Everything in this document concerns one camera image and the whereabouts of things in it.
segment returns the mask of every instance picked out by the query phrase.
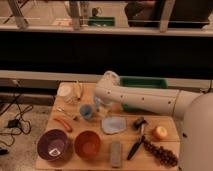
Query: carrot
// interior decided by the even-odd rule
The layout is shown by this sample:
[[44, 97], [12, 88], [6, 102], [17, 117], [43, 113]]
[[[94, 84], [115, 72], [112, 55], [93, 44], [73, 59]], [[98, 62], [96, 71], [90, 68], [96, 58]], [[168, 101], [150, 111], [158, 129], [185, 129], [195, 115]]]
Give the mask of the carrot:
[[61, 117], [55, 117], [54, 120], [57, 121], [57, 122], [59, 122], [60, 124], [62, 124], [63, 127], [65, 128], [65, 130], [67, 132], [72, 132], [72, 127], [63, 118], [61, 118]]

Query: wooden tabletop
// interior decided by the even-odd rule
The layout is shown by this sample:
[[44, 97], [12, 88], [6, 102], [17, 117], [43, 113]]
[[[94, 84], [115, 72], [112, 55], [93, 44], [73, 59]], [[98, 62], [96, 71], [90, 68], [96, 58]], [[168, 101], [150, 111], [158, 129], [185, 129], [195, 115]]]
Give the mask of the wooden tabletop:
[[[93, 89], [94, 83], [84, 83], [84, 93], [77, 104], [67, 104], [63, 101], [61, 97], [56, 97], [52, 112], [49, 117], [49, 121], [46, 127], [46, 131], [50, 129], [62, 129], [64, 128], [55, 120], [56, 116], [61, 116], [66, 119], [73, 128], [73, 132], [67, 133], [71, 139], [70, 148], [67, 150], [63, 158], [58, 159], [54, 162], [47, 162], [38, 156], [36, 161], [37, 169], [56, 169], [56, 170], [140, 170], [140, 171], [166, 171], [172, 170], [176, 171], [177, 167], [166, 168], [158, 163], [158, 161], [141, 146], [133, 158], [128, 161], [126, 160], [127, 155], [139, 137], [139, 132], [132, 129], [132, 123], [139, 118], [141, 115], [148, 121], [149, 125], [146, 128], [146, 138], [152, 140], [151, 130], [157, 126], [161, 125], [166, 127], [168, 131], [168, 136], [161, 142], [153, 142], [157, 146], [164, 146], [166, 149], [172, 150], [176, 156], [179, 156], [180, 140], [174, 124], [174, 121], [169, 116], [159, 116], [154, 115], [149, 112], [137, 112], [137, 113], [125, 113], [122, 111], [120, 104], [114, 104], [111, 108], [109, 115], [123, 116], [127, 121], [127, 130], [114, 135], [106, 135], [101, 130], [101, 119], [103, 115], [101, 113], [95, 112], [91, 121], [85, 121], [83, 118], [79, 118], [78, 121], [72, 120], [70, 117], [64, 115], [56, 110], [57, 107], [61, 107], [69, 113], [79, 114], [79, 106], [82, 104], [92, 104], [93, 103]], [[77, 156], [74, 152], [73, 144], [76, 136], [85, 130], [95, 131], [101, 138], [101, 149], [98, 156], [93, 161], [85, 161]], [[122, 144], [122, 167], [119, 169], [113, 169], [109, 163], [110, 157], [110, 143], [113, 140], [119, 140]]]

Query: grapes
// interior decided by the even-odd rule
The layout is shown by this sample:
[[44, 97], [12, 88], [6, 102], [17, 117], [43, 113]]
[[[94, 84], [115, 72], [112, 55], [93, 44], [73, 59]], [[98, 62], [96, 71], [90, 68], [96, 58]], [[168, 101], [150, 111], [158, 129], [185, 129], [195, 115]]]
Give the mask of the grapes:
[[144, 148], [154, 155], [162, 165], [174, 167], [178, 164], [178, 158], [171, 150], [164, 149], [163, 146], [157, 147], [148, 140], [144, 140]]

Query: knife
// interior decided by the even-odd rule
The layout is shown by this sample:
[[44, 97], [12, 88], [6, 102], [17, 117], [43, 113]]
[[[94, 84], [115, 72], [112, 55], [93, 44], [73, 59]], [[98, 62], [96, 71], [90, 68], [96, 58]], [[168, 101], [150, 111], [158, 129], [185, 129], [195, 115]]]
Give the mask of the knife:
[[127, 160], [130, 160], [133, 155], [136, 153], [136, 151], [138, 150], [138, 148], [140, 147], [140, 145], [144, 142], [145, 140], [145, 136], [144, 136], [144, 129], [145, 129], [145, 126], [146, 126], [146, 123], [147, 122], [144, 122], [142, 125], [141, 125], [141, 137], [138, 139], [138, 141], [132, 146], [128, 156], [127, 156]]

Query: floor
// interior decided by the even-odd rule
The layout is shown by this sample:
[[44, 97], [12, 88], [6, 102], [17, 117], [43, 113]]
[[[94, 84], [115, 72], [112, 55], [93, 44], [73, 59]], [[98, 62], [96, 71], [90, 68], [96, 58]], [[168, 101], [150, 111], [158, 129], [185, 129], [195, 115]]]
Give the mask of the floor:
[[[23, 110], [26, 104], [20, 105]], [[37, 158], [36, 145], [39, 137], [45, 130], [51, 106], [33, 105], [32, 111], [24, 115], [24, 119], [30, 121], [31, 132], [29, 135], [21, 134], [15, 137], [12, 147], [0, 143], [0, 147], [6, 148], [9, 154], [0, 156], [0, 171], [36, 171], [35, 161]], [[17, 105], [12, 105], [7, 112], [0, 116], [0, 132], [10, 132], [11, 129], [4, 128], [8, 120], [13, 119], [19, 112]], [[0, 140], [11, 142], [10, 136], [0, 136]]]

